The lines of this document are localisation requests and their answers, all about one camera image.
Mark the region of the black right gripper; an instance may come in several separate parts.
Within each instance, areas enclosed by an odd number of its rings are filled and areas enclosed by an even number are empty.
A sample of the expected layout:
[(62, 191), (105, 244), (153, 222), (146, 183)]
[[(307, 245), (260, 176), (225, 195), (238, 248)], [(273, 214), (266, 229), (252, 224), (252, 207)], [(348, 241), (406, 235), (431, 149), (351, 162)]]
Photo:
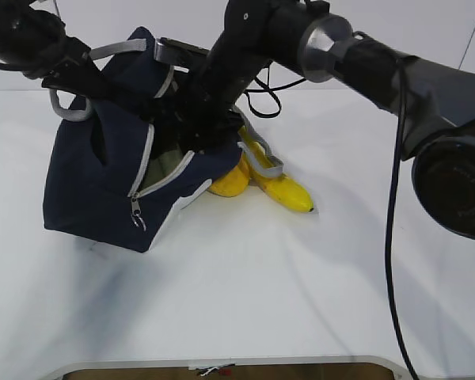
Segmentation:
[(233, 150), (244, 123), (234, 106), (244, 92), (245, 82), (208, 73), (145, 74), (142, 94), (148, 100), (142, 115), (154, 128), (151, 153)]

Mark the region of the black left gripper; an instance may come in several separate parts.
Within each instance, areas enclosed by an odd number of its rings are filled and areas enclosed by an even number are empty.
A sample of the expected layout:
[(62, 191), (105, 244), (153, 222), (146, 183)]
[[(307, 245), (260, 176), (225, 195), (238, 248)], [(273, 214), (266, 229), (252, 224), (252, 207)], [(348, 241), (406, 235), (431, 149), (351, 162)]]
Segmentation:
[(133, 116), (152, 116), (154, 64), (147, 59), (111, 59), (98, 69), (90, 58), (91, 48), (75, 37), (40, 52), (39, 60), (23, 75), (41, 79), (45, 89), (78, 95), (78, 108), (88, 109), (107, 101)]

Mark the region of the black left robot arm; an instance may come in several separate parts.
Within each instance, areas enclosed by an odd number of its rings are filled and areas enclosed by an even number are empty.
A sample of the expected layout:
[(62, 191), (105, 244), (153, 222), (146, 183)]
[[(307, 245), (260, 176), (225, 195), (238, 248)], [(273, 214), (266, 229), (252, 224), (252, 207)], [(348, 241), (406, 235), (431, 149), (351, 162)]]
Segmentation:
[(112, 82), (95, 65), (110, 55), (143, 52), (146, 40), (127, 40), (92, 49), (66, 34), (56, 14), (30, 1), (0, 1), (0, 70), (40, 79), (53, 111), (72, 122), (89, 119), (95, 100), (110, 101), (137, 116), (150, 114), (153, 98)]

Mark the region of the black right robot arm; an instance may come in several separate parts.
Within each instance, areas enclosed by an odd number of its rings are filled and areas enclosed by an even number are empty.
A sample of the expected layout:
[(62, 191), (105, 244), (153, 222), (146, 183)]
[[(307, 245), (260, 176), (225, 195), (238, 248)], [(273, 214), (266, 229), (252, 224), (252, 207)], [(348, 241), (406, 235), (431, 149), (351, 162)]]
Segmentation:
[(440, 226), (475, 240), (475, 74), (396, 51), (325, 1), (230, 1), (224, 28), (177, 92), (152, 103), (180, 138), (214, 142), (219, 121), (269, 63), (334, 78), (399, 121), (395, 158)]

